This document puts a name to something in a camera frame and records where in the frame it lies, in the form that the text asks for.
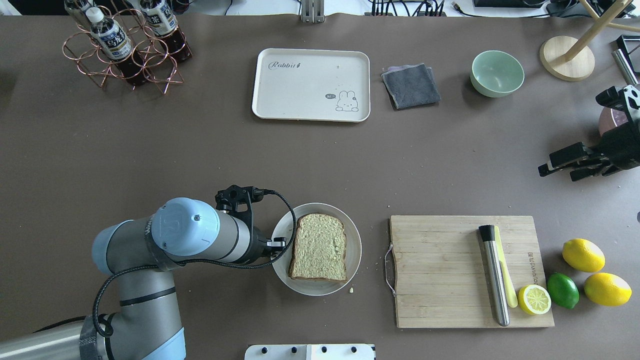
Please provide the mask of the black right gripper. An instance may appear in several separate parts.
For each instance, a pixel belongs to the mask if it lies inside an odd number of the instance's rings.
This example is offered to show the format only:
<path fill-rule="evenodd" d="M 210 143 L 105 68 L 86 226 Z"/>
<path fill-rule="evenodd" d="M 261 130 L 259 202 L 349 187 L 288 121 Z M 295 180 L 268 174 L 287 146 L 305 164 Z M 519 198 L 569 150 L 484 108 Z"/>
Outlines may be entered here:
<path fill-rule="evenodd" d="M 551 153 L 549 161 L 538 166 L 541 177 L 569 169 L 571 181 L 579 182 L 639 166 L 639 90 L 634 85 L 611 86 L 595 96 L 595 101 L 602 107 L 624 112 L 626 123 L 604 132 L 595 151 L 583 142 L 576 142 Z M 602 162 L 600 154 L 609 162 Z"/>

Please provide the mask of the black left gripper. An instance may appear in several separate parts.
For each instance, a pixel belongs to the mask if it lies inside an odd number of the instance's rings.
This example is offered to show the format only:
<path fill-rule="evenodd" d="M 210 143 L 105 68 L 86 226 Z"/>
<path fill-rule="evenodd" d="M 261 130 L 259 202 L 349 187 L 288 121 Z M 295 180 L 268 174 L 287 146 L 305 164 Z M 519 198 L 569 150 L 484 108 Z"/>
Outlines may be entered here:
<path fill-rule="evenodd" d="M 270 264 L 279 260 L 288 251 L 288 239 L 264 237 L 254 226 L 253 204 L 261 202 L 267 195 L 275 195 L 288 205 L 280 193 L 272 189 L 254 186 L 231 185 L 215 195 L 215 209 L 233 218 L 237 239 L 233 249 L 217 259 L 220 264 L 253 264 L 260 258 L 269 258 Z"/>

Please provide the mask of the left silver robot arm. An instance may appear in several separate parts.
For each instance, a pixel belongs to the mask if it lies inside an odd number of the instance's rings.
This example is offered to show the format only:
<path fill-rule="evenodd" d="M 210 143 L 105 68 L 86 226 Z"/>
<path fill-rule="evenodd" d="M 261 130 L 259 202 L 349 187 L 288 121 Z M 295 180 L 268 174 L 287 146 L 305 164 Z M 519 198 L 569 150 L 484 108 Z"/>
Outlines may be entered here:
<path fill-rule="evenodd" d="M 355 294 L 301 295 L 271 266 L 236 269 L 193 263 L 140 269 L 146 224 L 173 198 L 212 200 L 231 184 L 273 189 L 291 204 L 329 203 L 354 221 L 363 255 Z M 572 183 L 542 178 L 521 162 L 427 164 L 364 160 L 274 162 L 118 162 L 7 159 L 1 162 L 1 337 L 90 315 L 107 275 L 91 256 L 100 231 L 119 224 L 109 258 L 116 272 L 99 310 L 109 319 L 114 359 L 141 358 L 152 341 L 180 329 L 188 360 L 238 360 L 247 346 L 369 342 L 382 360 L 633 359 L 626 344 L 631 307 L 581 300 L 553 310 L 548 328 L 437 329 L 396 326 L 383 283 L 392 215 L 530 215 L 546 271 L 566 270 L 562 242 L 586 237 L 603 246 L 605 268 L 628 281 L 625 251 L 637 237 L 633 175 Z"/>

